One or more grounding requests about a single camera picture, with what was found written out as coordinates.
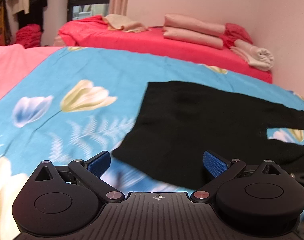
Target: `black cloth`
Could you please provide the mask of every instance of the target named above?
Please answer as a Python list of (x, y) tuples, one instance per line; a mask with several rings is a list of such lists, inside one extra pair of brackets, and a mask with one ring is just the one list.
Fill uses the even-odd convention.
[(34, 23), (40, 25), (41, 32), (43, 32), (43, 7), (46, 6), (47, 0), (30, 0), (29, 13), (18, 12), (19, 29)]
[(187, 82), (148, 84), (133, 129), (112, 155), (154, 179), (198, 189), (206, 150), (249, 165), (271, 159), (304, 171), (304, 146), (268, 140), (267, 128), (304, 130), (304, 111)]

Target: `white wall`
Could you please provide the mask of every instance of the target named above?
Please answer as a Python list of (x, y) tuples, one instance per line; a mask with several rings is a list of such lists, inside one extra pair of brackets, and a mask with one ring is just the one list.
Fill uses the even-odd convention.
[(263, 0), (254, 42), (273, 52), (273, 82), (304, 97), (304, 0)]
[(252, 34), (261, 0), (129, 0), (127, 16), (148, 26), (162, 26), (166, 13), (242, 25)]
[(68, 0), (48, 0), (44, 11), (44, 33), (41, 45), (53, 45), (55, 36), (60, 27), (67, 22)]

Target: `crosshair marking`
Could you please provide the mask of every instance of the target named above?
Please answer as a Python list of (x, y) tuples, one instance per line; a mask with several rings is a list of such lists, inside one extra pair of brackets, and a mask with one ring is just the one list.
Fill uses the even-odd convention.
[(155, 199), (157, 199), (158, 201), (160, 201), (161, 199), (164, 199), (164, 197), (157, 195), (156, 197), (154, 197)]

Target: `pink pillow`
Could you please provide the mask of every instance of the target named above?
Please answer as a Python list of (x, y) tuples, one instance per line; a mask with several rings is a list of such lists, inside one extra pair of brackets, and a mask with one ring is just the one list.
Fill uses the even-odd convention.
[(186, 41), (217, 49), (223, 49), (223, 40), (214, 36), (168, 26), (164, 26), (163, 30), (165, 31), (163, 36), (167, 39)]
[(226, 29), (225, 25), (222, 24), (206, 23), (189, 16), (174, 13), (165, 15), (164, 26), (183, 28), (212, 36), (220, 36), (224, 34)]

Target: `mattress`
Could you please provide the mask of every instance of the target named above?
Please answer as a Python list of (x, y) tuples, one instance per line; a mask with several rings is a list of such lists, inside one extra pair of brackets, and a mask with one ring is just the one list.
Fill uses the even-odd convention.
[(189, 42), (165, 39), (160, 27), (150, 28), (149, 31), (140, 33), (110, 31), (100, 20), (100, 16), (97, 17), (88, 18), (86, 21), (70, 21), (63, 25), (59, 30), (63, 42), (67, 46), (128, 50), (203, 63), (272, 83), (270, 71), (264, 72), (249, 66), (228, 48), (224, 47), (223, 50), (220, 50)]
[[(295, 93), (218, 67), (124, 50), (0, 47), (2, 239), (13, 239), (19, 233), (12, 203), (41, 161), (67, 165), (102, 150), (111, 152), (131, 130), (147, 83), (170, 80), (195, 82), (304, 110), (304, 100)], [(266, 133), (270, 139), (304, 144), (304, 131), (293, 133), (280, 127)], [(116, 159), (101, 179), (125, 195), (130, 191), (194, 190), (155, 181)]]

